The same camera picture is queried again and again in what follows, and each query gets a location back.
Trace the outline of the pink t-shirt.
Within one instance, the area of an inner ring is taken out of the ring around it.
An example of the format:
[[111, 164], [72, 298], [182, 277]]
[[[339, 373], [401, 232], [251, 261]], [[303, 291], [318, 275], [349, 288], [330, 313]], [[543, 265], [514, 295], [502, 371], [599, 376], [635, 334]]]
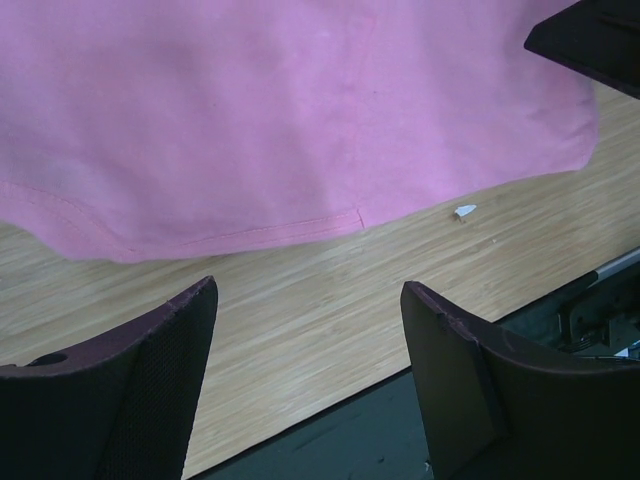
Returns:
[[315, 242], [577, 170], [561, 1], [5, 1], [1, 218], [71, 259]]

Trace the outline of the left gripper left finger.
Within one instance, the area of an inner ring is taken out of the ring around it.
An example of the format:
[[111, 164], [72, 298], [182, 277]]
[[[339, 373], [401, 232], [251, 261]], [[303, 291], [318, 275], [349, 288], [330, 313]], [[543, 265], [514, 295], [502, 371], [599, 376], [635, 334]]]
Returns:
[[181, 478], [217, 306], [206, 277], [96, 337], [2, 366], [2, 478]]

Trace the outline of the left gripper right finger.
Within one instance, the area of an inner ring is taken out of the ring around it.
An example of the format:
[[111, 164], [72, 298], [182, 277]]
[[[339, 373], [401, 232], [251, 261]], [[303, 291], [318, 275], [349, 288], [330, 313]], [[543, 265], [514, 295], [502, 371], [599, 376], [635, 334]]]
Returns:
[[437, 479], [635, 479], [639, 364], [578, 357], [418, 282], [401, 313]]

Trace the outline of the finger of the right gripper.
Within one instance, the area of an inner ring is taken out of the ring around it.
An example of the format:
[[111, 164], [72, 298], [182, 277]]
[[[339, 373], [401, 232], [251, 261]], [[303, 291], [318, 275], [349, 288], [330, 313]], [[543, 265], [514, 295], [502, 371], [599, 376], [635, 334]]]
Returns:
[[534, 26], [524, 48], [639, 97], [639, 0], [584, 0]]

